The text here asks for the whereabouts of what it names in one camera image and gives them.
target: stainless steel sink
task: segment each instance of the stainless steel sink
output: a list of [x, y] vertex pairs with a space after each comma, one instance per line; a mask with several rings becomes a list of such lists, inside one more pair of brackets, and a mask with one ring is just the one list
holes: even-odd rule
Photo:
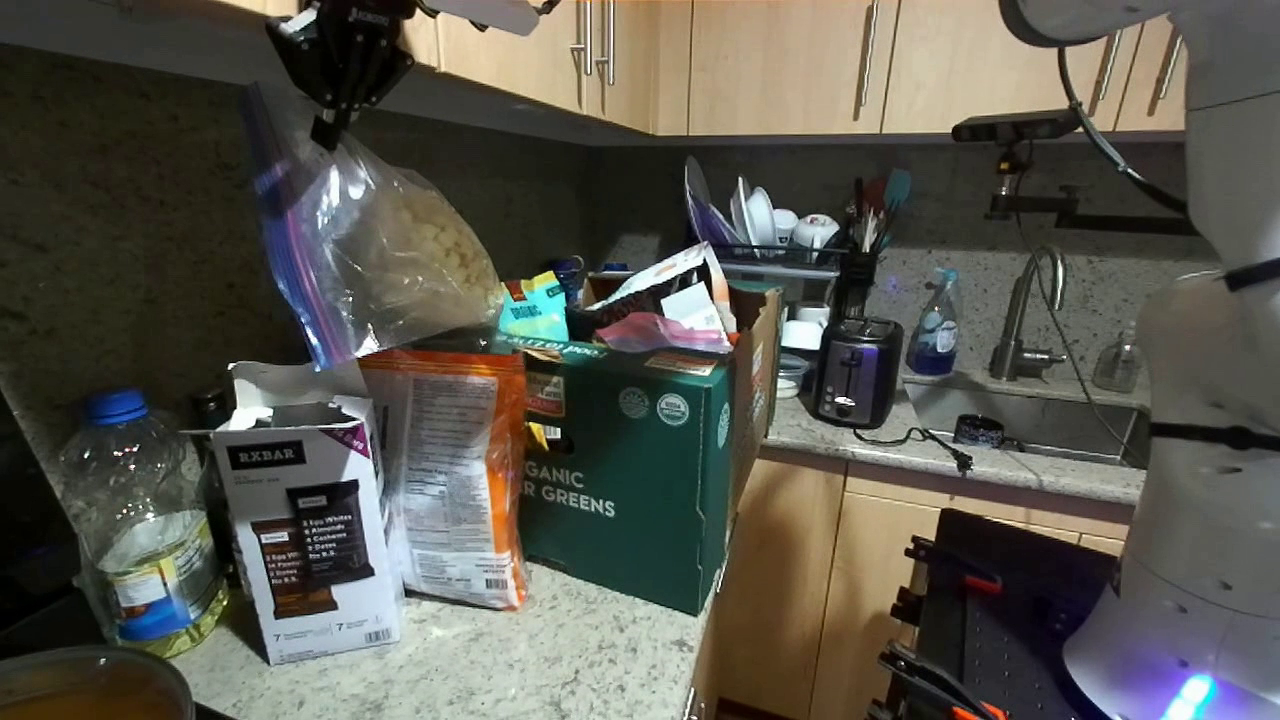
[[1003, 425], [1003, 446], [1095, 465], [1150, 465], [1150, 413], [1074, 397], [1026, 397], [971, 376], [904, 381], [925, 429], [951, 439], [960, 414]]

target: soap dispenser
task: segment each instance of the soap dispenser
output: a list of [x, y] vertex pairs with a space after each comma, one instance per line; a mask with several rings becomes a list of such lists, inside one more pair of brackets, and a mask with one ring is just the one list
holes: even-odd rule
[[919, 376], [950, 376], [958, 366], [958, 345], [960, 345], [960, 311], [958, 311], [958, 282], [960, 273], [958, 266], [942, 266], [932, 274], [932, 294], [913, 329], [913, 345], [910, 345], [910, 366]]

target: purple light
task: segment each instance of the purple light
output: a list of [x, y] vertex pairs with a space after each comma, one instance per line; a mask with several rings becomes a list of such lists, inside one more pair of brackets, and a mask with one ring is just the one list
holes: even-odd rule
[[1184, 688], [1172, 694], [1162, 720], [1202, 720], [1217, 690], [1212, 677], [1188, 677]]

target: bottle cap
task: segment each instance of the bottle cap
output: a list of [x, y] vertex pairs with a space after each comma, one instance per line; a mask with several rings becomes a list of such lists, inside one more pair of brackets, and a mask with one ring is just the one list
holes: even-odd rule
[[150, 397], [142, 388], [111, 388], [91, 397], [90, 425], [115, 429], [150, 414]]

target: kitchen counter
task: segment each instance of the kitchen counter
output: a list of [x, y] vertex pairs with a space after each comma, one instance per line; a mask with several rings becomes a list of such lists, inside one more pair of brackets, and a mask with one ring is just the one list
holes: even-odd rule
[[995, 486], [1050, 490], [1068, 500], [1102, 500], [1102, 505], [1135, 505], [1144, 486], [1144, 470], [1124, 465], [1089, 465], [1089, 461], [1066, 461], [1066, 457], [966, 442], [966, 453], [971, 457], [971, 470], [960, 474], [958, 461], [932, 439], [878, 442], [878, 439], [899, 439], [910, 436], [910, 429], [919, 429], [919, 421], [904, 397], [893, 402], [881, 429], [860, 433], [863, 439], [857, 439], [854, 429], [835, 429], [807, 414], [807, 409], [796, 397], [779, 397], [763, 446], [951, 474], [958, 485], [995, 485]]
[[236, 720], [290, 714], [638, 714], [689, 712], [705, 617], [632, 599], [533, 562], [522, 612], [403, 599], [402, 639], [303, 664], [265, 664], [251, 607], [175, 659], [194, 694]]

